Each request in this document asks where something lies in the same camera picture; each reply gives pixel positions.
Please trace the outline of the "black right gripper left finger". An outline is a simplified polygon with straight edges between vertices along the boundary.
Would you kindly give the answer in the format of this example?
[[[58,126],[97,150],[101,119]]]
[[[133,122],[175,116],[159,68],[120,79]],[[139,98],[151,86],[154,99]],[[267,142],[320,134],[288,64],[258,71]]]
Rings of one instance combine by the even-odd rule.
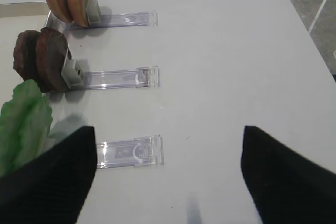
[[[95,129],[83,126],[1,177],[1,223],[76,223],[96,170]]]

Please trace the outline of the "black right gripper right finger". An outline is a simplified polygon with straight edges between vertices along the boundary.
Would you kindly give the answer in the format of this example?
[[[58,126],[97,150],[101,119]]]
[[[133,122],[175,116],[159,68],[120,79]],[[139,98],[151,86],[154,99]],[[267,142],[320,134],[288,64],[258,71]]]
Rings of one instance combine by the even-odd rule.
[[[262,223],[335,223],[335,173],[256,126],[246,126],[241,171]]]

